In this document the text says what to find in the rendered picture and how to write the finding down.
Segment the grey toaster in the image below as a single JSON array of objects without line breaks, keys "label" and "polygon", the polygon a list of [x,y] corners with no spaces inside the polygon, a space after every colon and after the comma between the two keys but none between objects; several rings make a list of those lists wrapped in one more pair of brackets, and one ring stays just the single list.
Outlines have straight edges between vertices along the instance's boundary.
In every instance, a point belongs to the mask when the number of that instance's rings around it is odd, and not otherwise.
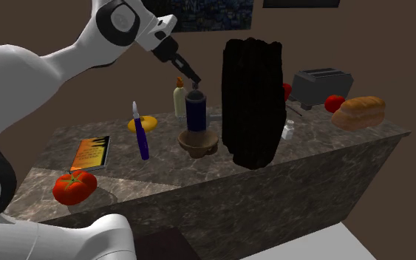
[{"label": "grey toaster", "polygon": [[346,98],[354,79],[348,72],[334,68],[309,69],[298,71],[291,84],[290,101],[298,101],[301,108],[311,110],[324,104],[330,95]]}]

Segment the dark robot stand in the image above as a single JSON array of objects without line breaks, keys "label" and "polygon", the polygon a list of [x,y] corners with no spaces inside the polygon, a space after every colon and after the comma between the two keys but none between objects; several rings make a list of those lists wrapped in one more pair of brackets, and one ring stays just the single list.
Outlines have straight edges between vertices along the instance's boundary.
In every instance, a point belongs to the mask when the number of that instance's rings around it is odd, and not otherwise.
[{"label": "dark robot stand", "polygon": [[134,246],[137,260],[202,260],[176,227],[141,236]]}]

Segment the brown clay bowl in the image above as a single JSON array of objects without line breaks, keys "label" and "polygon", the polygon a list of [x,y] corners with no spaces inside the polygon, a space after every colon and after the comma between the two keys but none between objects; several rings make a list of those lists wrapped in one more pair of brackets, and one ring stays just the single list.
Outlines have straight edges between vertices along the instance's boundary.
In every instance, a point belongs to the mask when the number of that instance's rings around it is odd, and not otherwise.
[{"label": "brown clay bowl", "polygon": [[180,146],[189,153],[193,159],[199,159],[217,152],[219,138],[211,130],[181,132],[177,138]]}]

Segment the brown bread loaf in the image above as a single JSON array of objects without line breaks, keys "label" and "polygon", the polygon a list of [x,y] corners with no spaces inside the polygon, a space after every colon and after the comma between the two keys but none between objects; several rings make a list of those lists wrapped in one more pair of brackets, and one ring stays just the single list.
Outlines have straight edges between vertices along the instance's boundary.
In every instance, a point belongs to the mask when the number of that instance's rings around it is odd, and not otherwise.
[{"label": "brown bread loaf", "polygon": [[385,101],[379,97],[355,97],[341,104],[332,115],[331,122],[345,131],[378,126],[384,120],[385,108]]}]

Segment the purple pen with white tip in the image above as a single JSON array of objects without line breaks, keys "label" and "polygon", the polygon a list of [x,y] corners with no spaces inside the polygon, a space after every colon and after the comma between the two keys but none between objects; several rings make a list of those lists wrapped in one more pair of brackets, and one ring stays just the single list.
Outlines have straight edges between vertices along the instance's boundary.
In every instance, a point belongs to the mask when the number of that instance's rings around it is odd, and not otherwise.
[{"label": "purple pen with white tip", "polygon": [[148,143],[146,139],[146,133],[143,128],[143,125],[140,119],[140,114],[138,113],[137,104],[135,101],[132,103],[132,111],[133,111],[135,132],[137,135],[137,143],[140,149],[140,156],[142,160],[148,160],[149,159],[149,147],[148,147]]}]

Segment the tall black block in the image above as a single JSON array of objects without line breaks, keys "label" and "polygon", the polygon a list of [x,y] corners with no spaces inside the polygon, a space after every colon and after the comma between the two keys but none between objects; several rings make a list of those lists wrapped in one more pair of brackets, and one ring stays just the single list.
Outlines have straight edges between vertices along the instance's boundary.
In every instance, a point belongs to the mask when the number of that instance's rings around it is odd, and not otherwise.
[{"label": "tall black block", "polygon": [[227,41],[222,62],[222,142],[233,162],[250,170],[275,157],[287,111],[282,44]]}]

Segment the dark blue cylinder with black cap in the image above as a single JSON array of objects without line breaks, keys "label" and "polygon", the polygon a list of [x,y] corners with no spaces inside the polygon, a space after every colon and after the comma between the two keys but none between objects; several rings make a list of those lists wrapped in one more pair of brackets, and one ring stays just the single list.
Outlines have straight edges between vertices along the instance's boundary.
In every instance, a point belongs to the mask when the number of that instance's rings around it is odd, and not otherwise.
[{"label": "dark blue cylinder with black cap", "polygon": [[194,89],[185,96],[186,120],[189,131],[206,130],[206,96]]}]

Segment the small red tomato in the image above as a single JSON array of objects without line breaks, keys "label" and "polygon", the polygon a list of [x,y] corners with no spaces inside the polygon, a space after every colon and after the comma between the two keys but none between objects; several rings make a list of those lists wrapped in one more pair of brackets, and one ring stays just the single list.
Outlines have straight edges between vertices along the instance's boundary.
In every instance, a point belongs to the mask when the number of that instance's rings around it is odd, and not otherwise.
[{"label": "small red tomato", "polygon": [[341,104],[346,100],[343,96],[340,95],[330,95],[324,102],[324,108],[331,113],[335,113],[340,109]]}]

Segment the pale bottle with orange cap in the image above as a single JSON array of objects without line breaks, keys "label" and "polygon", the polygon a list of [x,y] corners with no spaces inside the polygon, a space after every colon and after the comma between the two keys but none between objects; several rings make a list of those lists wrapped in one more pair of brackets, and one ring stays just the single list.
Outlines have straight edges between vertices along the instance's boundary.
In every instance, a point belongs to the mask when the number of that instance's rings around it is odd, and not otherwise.
[{"label": "pale bottle with orange cap", "polygon": [[186,89],[184,88],[183,79],[177,77],[176,88],[173,92],[173,101],[174,101],[174,113],[176,117],[184,117],[185,110],[185,96],[187,94]]}]

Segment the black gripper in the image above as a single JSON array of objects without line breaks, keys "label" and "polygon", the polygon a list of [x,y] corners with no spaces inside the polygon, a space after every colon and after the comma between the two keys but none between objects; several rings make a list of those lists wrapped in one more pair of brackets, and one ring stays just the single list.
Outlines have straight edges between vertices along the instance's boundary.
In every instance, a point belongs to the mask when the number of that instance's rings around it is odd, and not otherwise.
[{"label": "black gripper", "polygon": [[168,36],[151,52],[159,61],[163,63],[169,61],[172,62],[181,73],[192,80],[192,88],[198,89],[201,79],[191,68],[189,63],[179,53],[177,53],[178,48],[178,43],[171,36]]}]

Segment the white salt shaker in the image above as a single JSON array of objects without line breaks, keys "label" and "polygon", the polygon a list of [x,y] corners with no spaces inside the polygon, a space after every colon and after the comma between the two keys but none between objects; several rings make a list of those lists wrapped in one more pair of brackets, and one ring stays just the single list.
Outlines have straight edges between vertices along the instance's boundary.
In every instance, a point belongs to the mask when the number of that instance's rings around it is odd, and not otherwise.
[{"label": "white salt shaker", "polygon": [[294,121],[288,120],[283,128],[282,138],[284,140],[291,140],[294,133]]}]

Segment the orange and black book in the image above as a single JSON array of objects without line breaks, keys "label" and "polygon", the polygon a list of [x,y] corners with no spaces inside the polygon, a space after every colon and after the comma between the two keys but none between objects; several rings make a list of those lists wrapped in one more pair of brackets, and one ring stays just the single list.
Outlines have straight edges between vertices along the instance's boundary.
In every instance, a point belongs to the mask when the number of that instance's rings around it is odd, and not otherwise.
[{"label": "orange and black book", "polygon": [[95,171],[106,167],[110,136],[82,139],[76,151],[69,173]]}]

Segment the dark blue wall picture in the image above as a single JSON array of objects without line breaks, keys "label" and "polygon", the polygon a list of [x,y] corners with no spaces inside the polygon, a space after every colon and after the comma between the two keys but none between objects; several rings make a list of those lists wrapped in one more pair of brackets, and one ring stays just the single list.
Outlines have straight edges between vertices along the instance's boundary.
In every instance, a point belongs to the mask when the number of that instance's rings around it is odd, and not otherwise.
[{"label": "dark blue wall picture", "polygon": [[254,0],[141,0],[156,17],[173,14],[174,33],[249,30]]}]

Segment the large red tomato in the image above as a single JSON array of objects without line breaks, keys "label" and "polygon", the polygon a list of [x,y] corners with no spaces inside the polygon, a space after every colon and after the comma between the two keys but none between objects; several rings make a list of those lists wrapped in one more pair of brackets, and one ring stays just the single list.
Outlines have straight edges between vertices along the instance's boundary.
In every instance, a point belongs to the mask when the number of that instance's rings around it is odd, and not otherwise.
[{"label": "large red tomato", "polygon": [[62,205],[77,205],[97,188],[96,177],[86,171],[75,171],[60,176],[52,189],[55,199]]}]

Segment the thin dark stick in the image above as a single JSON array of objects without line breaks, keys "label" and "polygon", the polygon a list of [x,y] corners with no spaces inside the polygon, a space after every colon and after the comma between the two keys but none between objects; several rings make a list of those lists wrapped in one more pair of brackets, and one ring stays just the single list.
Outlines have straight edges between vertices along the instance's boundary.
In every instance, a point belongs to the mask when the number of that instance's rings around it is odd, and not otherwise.
[{"label": "thin dark stick", "polygon": [[289,105],[287,105],[286,104],[286,107],[288,108],[288,109],[290,109],[291,111],[293,111],[293,112],[295,112],[297,115],[299,115],[300,117],[303,117],[303,115],[300,113],[300,112],[298,112],[297,110],[295,110],[294,108],[292,108],[291,106],[289,106]]}]

